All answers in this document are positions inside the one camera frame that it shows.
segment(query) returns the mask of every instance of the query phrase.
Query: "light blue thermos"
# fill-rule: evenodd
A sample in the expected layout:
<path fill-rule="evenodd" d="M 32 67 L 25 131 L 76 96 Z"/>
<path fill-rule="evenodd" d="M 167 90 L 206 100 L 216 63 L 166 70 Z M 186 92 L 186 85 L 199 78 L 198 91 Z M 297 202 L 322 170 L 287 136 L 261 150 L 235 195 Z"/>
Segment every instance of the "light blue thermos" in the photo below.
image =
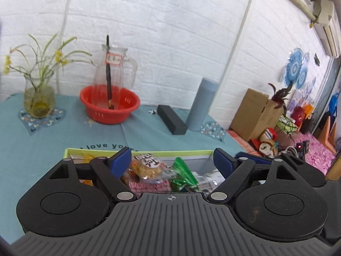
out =
<path fill-rule="evenodd" d="M 186 125 L 192 131 L 199 131 L 213 101 L 219 83 L 212 79 L 203 78 L 194 98 Z"/>

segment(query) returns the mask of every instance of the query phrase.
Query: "coaster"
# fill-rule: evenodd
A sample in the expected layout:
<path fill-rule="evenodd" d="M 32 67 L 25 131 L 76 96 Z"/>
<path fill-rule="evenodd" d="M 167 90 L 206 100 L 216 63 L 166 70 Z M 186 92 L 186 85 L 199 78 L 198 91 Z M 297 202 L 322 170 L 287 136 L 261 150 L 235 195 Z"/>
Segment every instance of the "coaster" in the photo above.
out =
<path fill-rule="evenodd" d="M 29 115 L 25 109 L 22 109 L 18 113 L 18 118 L 23 123 L 29 135 L 31 136 L 37 131 L 39 131 L 41 128 L 48 128 L 50 126 L 53 126 L 56 123 L 59 123 L 60 121 L 64 119 L 65 114 L 66 114 L 65 110 L 55 108 L 50 113 L 50 115 L 44 118 L 35 118 Z"/>
<path fill-rule="evenodd" d="M 226 135 L 226 131 L 215 121 L 204 123 L 201 126 L 200 132 L 221 142 L 224 142 Z"/>

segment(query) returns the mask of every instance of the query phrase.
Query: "paper label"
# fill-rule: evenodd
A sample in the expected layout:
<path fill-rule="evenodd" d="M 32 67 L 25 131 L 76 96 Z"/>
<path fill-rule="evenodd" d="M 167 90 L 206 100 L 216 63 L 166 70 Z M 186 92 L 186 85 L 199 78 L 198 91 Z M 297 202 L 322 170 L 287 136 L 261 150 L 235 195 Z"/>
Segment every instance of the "paper label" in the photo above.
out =
<path fill-rule="evenodd" d="M 160 166 L 161 161 L 154 157 L 152 154 L 140 154 L 134 157 L 136 160 L 141 161 L 146 167 L 157 168 Z"/>
<path fill-rule="evenodd" d="M 120 66 L 122 62 L 122 55 L 107 53 L 105 57 L 105 64 Z"/>

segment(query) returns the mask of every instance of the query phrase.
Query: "table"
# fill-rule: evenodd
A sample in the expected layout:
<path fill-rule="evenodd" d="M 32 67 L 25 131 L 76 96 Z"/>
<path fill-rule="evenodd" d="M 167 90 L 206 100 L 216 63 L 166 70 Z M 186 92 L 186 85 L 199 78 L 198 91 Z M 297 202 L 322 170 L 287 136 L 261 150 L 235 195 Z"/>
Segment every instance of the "table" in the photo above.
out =
<path fill-rule="evenodd" d="M 91 120 L 77 97 L 57 96 L 56 109 L 44 121 L 23 110 L 23 95 L 0 105 L 0 235 L 13 243 L 23 235 L 15 208 L 20 197 L 63 158 L 68 147 L 117 151 L 214 150 L 235 155 L 244 149 L 207 116 L 201 132 L 188 130 L 173 136 L 156 107 L 140 106 L 122 124 L 103 125 Z M 188 111 L 175 109 L 182 120 Z"/>

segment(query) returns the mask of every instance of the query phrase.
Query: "cardboard box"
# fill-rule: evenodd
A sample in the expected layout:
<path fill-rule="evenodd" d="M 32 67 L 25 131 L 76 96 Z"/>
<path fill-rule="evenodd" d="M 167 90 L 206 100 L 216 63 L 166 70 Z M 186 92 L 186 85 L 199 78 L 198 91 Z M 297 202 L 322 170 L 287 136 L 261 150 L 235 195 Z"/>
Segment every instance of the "cardboard box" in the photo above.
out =
<path fill-rule="evenodd" d="M 283 108 L 275 109 L 278 104 L 269 96 L 248 89 L 231 123 L 231 129 L 245 141 L 259 138 L 266 128 L 275 128 L 283 114 Z"/>

